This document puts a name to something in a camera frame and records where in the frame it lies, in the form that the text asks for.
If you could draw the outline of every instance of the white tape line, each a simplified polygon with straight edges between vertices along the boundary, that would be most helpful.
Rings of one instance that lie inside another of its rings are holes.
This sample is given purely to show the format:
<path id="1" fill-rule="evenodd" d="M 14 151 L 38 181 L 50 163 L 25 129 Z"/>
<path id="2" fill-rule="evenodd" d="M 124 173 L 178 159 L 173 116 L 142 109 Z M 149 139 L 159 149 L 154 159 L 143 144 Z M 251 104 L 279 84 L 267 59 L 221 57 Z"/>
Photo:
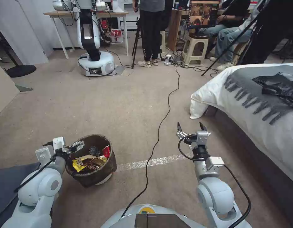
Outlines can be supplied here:
<path id="1" fill-rule="evenodd" d="M 187 153 L 186 156 L 191 157 L 192 153 L 191 152 Z M 183 160 L 183 159 L 187 159 L 187 158 L 185 158 L 181 154 L 180 155 L 172 155 L 172 156 L 168 156 L 168 157 L 162 157 L 162 158 L 154 158 L 149 161 L 148 167 L 155 166 L 155 165 L 163 165 L 163 164 L 167 164 L 167 163 L 171 163 L 171 162 L 174 162 L 177 160 Z M 126 170 L 131 170 L 131 169 L 138 169 L 138 168 L 145 168 L 146 163 L 147 163 L 147 160 L 117 165 L 116 172 L 126 171 Z"/>

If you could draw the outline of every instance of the white bedsheet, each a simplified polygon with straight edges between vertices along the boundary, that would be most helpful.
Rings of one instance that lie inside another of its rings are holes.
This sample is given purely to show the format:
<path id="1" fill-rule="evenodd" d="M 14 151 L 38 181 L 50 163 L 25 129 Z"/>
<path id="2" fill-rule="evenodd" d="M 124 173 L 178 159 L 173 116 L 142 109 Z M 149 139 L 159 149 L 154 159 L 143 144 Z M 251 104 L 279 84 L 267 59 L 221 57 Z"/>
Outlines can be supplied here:
<path id="1" fill-rule="evenodd" d="M 269 122 L 274 116 L 262 121 L 269 109 L 254 115 L 253 112 L 259 104 L 249 108 L 243 107 L 241 104 L 245 99 L 237 101 L 234 98 L 239 89 L 229 92 L 223 85 L 228 75 L 239 68 L 279 65 L 282 64 L 251 64 L 227 68 L 191 95 L 191 119 L 201 117 L 208 105 L 222 110 L 246 133 L 260 151 L 293 180 L 293 111 L 270 125 Z"/>

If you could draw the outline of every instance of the yellow chip bag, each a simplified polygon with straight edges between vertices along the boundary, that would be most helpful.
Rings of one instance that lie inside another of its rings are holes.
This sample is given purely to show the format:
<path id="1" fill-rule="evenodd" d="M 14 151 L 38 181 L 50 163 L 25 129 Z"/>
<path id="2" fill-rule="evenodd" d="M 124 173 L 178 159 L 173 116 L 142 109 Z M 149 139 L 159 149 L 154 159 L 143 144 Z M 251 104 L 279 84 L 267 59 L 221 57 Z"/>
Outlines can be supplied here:
<path id="1" fill-rule="evenodd" d="M 73 167 L 76 169 L 77 172 L 82 171 L 88 165 L 96 165 L 101 167 L 106 163 L 107 159 L 103 159 L 101 157 L 96 157 L 93 155 L 85 155 L 83 157 L 79 157 L 77 159 L 73 159 Z"/>

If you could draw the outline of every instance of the sneaker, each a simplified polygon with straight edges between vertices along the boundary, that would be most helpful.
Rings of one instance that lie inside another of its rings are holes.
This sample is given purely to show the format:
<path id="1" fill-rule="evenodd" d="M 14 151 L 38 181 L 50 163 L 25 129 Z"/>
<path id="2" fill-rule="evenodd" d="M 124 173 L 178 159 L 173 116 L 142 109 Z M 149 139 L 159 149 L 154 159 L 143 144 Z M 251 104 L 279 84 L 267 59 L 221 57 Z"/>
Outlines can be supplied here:
<path id="1" fill-rule="evenodd" d="M 158 59 L 151 59 L 150 63 L 151 63 L 152 65 L 154 65 L 154 66 L 159 65 L 159 63 L 158 63 Z"/>
<path id="2" fill-rule="evenodd" d="M 138 61 L 138 65 L 141 67 L 147 67 L 147 68 L 151 68 L 152 65 L 150 64 L 150 61 L 146 62 L 145 60 L 143 61 Z"/>
<path id="3" fill-rule="evenodd" d="M 227 69 L 227 68 L 230 67 L 230 66 L 232 67 L 232 66 L 233 66 L 233 63 L 232 63 L 232 62 L 226 62 L 226 63 L 224 63 L 224 64 L 218 66 L 218 67 L 216 68 L 216 70 L 218 70 L 218 71 L 223 71 L 223 70 Z"/>
<path id="4" fill-rule="evenodd" d="M 217 58 L 215 58 L 214 56 L 210 57 L 210 60 L 211 60 L 212 62 L 215 62 L 216 59 L 217 59 Z"/>

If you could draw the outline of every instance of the black shirt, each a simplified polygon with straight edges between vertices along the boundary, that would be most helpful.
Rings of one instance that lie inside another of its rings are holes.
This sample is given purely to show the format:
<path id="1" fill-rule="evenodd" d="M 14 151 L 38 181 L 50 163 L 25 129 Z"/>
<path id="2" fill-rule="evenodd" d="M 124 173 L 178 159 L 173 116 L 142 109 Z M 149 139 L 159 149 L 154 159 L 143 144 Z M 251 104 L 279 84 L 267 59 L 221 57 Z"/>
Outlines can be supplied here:
<path id="1" fill-rule="evenodd" d="M 247 15 L 248 7 L 251 3 L 251 0 L 226 0 L 222 7 L 226 8 L 223 15 L 230 16 L 241 16 L 245 17 Z M 242 24 L 243 20 L 240 21 L 230 21 L 224 20 L 220 24 L 227 26 L 228 28 L 237 27 Z"/>

